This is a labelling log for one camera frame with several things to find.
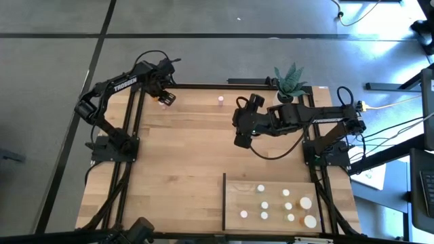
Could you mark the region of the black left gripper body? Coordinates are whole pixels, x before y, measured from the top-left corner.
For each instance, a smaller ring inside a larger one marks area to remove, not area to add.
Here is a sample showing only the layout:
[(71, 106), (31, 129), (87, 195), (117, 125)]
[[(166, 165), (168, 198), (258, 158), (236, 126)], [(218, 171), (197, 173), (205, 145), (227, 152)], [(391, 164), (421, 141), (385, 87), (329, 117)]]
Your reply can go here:
[(171, 60), (161, 60), (149, 75), (148, 94), (166, 106), (171, 106), (176, 96), (166, 91), (167, 86), (174, 84), (172, 75), (175, 69)]

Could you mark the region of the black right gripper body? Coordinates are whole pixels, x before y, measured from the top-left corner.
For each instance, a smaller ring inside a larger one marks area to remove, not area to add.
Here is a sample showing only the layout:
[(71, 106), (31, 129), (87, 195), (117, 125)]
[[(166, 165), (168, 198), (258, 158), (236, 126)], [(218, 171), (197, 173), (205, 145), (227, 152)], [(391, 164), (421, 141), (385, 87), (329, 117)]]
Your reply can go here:
[(264, 98), (258, 94), (251, 94), (249, 99), (240, 96), (236, 104), (232, 122), (236, 129), (234, 145), (249, 148), (253, 134), (265, 134), (270, 128), (270, 116), (258, 113), (264, 104)]

